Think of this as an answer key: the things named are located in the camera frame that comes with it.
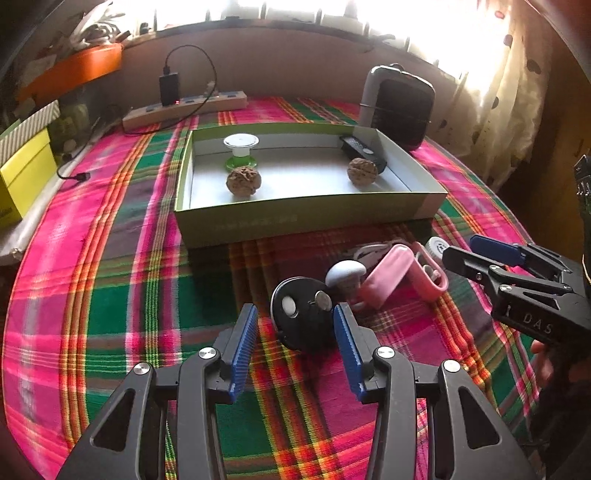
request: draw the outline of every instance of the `black cable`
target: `black cable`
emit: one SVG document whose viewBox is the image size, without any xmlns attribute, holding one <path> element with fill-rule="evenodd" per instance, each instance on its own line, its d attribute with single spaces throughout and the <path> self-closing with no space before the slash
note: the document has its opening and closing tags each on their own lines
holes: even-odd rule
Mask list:
<svg viewBox="0 0 591 480">
<path fill-rule="evenodd" d="M 164 130 L 168 130 L 169 128 L 175 127 L 179 123 L 184 122 L 187 118 L 190 118 L 193 115 L 195 115 L 199 110 L 201 110 L 201 108 L 203 108 L 205 106 L 205 104 L 207 103 L 207 101 L 213 96 L 213 92 L 215 92 L 216 89 L 217 89 L 217 70 L 216 70 L 215 65 L 213 64 L 213 60 L 211 59 L 211 57 L 201 47 L 198 47 L 196 45 L 192 45 L 192 44 L 189 44 L 188 43 L 188 44 L 179 45 L 178 47 L 173 48 L 170 52 L 168 52 L 168 55 L 166 55 L 166 59 L 164 60 L 163 73 L 165 75 L 168 75 L 170 73 L 170 68 L 168 66 L 168 59 L 170 58 L 170 56 L 171 56 L 171 54 L 173 52 L 175 52 L 176 50 L 178 50 L 180 48 L 183 48 L 183 47 L 193 47 L 193 48 L 196 48 L 196 49 L 200 50 L 207 57 L 207 60 L 209 61 L 209 64 L 212 66 L 212 70 L 213 70 L 213 88 L 212 88 L 212 91 L 209 92 L 209 95 L 206 97 L 206 99 L 203 101 L 203 103 L 201 103 L 195 110 L 193 110 L 188 115 L 185 115 L 181 119 L 176 120 L 174 123 L 172 123 L 170 125 L 167 125 L 166 127 L 160 127 L 160 128 L 155 129 L 155 130 L 149 130 L 147 132 L 127 132 L 125 130 L 125 128 L 123 127 L 123 119 L 121 119 L 121 129 L 123 130 L 124 135 L 126 135 L 127 137 L 141 137 L 143 135 L 157 134 L 157 133 L 163 132 Z"/>
<path fill-rule="evenodd" d="M 88 144 L 90 143 L 90 140 L 92 139 L 92 136 L 95 134 L 96 131 L 96 127 L 98 127 L 100 123 L 100 117 L 98 117 L 95 120 L 95 123 L 92 125 L 91 129 L 90 129 L 90 133 L 88 134 L 88 137 L 86 138 L 86 142 L 84 143 L 84 145 L 82 146 L 82 148 L 78 149 L 78 152 L 76 153 L 76 155 L 72 155 L 71 153 L 66 153 L 64 154 L 64 156 L 62 157 L 63 162 L 62 164 L 57 167 L 57 171 L 56 174 L 58 177 L 60 177 L 62 180 L 77 180 L 77 181 L 85 181 L 88 180 L 90 178 L 90 174 L 87 171 L 84 171 L 82 173 L 77 173 L 76 175 L 73 176 L 66 176 L 64 177 L 61 173 L 60 173 L 60 168 L 62 168 L 64 165 L 68 164 L 69 162 L 72 161 L 72 159 L 74 159 L 75 157 L 77 157 L 78 155 L 80 155 L 80 153 L 82 153 L 82 151 L 88 146 Z"/>
</svg>

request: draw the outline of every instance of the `power strip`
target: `power strip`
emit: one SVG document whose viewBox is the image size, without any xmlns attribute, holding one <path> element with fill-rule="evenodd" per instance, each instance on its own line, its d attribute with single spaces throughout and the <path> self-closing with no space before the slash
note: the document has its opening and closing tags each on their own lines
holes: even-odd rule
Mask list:
<svg viewBox="0 0 591 480">
<path fill-rule="evenodd" d="M 205 99 L 205 95 L 197 95 L 182 98 L 176 105 L 162 106 L 161 103 L 156 103 L 155 105 L 136 108 L 125 115 L 123 118 L 123 127 L 126 130 L 132 130 L 190 115 Z M 199 109 L 198 114 L 239 110 L 246 108 L 247 105 L 248 98 L 244 92 L 220 92 L 219 95 L 212 96 Z"/>
</svg>

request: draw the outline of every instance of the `black remote control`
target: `black remote control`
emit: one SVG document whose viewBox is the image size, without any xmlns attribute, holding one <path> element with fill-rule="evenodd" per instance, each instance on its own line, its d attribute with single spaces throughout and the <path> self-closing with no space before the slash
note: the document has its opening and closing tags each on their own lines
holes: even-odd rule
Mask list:
<svg viewBox="0 0 591 480">
<path fill-rule="evenodd" d="M 350 160 L 354 158 L 365 158 L 371 162 L 374 162 L 378 169 L 378 173 L 382 173 L 388 166 L 386 159 L 375 154 L 375 152 L 365 145 L 361 140 L 352 135 L 344 135 L 340 137 L 343 141 L 343 152 L 349 157 Z"/>
</svg>

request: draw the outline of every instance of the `orange shelf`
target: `orange shelf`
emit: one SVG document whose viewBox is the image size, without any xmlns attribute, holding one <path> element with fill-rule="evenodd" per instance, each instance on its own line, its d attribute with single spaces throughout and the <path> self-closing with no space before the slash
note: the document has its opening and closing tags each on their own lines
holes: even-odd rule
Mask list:
<svg viewBox="0 0 591 480">
<path fill-rule="evenodd" d="M 37 106 L 45 105 L 80 85 L 121 68 L 123 45 L 115 43 L 82 50 L 33 80 L 17 93 L 22 102 L 31 97 Z"/>
</svg>

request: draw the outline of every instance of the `pink and green tablecloth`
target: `pink and green tablecloth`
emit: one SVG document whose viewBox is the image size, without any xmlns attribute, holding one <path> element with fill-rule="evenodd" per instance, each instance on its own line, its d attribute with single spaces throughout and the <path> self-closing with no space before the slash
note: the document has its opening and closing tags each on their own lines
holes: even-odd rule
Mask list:
<svg viewBox="0 0 591 480">
<path fill-rule="evenodd" d="M 474 234 L 528 240 L 506 206 L 429 141 L 415 158 L 449 191 L 432 222 L 375 225 L 201 249 L 189 256 L 173 213 L 180 153 L 191 128 L 253 122 L 354 124 L 358 107 L 264 98 L 246 110 L 203 115 L 172 131 L 102 138 L 66 181 L 22 262 L 4 334 L 8 427 L 27 458 L 54 479 L 68 452 L 124 375 L 139 361 L 181 362 L 231 325 L 243 302 L 259 308 L 251 379 L 238 403 L 219 407 L 231 478 L 365 476 L 376 407 L 349 392 L 337 350 L 305 356 L 283 348 L 269 298 L 288 277 L 323 278 L 364 242 L 438 235 L 467 246 Z M 454 358 L 525 436 L 538 389 L 531 339 L 492 322 L 479 287 L 450 274 L 449 292 L 427 304 L 403 283 L 384 308 L 359 316 L 383 345 L 415 361 Z M 426 477 L 426 413 L 419 404 L 417 478 Z M 169 478 L 174 452 L 168 442 Z"/>
</svg>

